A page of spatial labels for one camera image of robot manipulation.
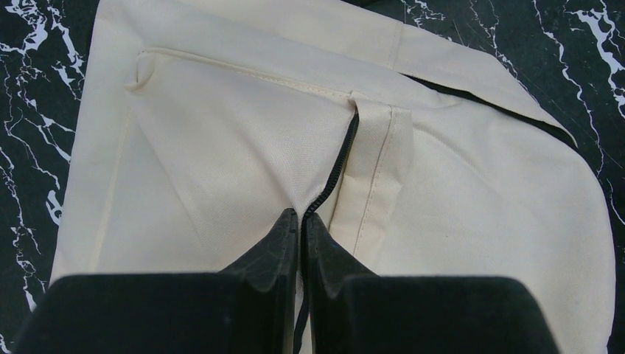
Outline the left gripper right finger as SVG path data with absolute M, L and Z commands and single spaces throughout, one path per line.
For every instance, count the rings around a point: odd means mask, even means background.
M 314 353 L 558 350 L 537 301 L 516 280 L 380 276 L 314 213 L 302 236 Z

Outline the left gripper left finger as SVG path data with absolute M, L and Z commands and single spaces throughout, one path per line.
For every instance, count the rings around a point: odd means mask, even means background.
M 286 209 L 217 273 L 94 274 L 55 282 L 16 353 L 291 353 L 298 217 Z

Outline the beige canvas student bag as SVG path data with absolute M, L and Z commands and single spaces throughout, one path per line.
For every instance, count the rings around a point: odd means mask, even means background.
M 372 271 L 514 278 L 562 353 L 607 351 L 572 136 L 493 56 L 342 1 L 101 1 L 51 278 L 220 270 L 335 166 L 322 220 Z

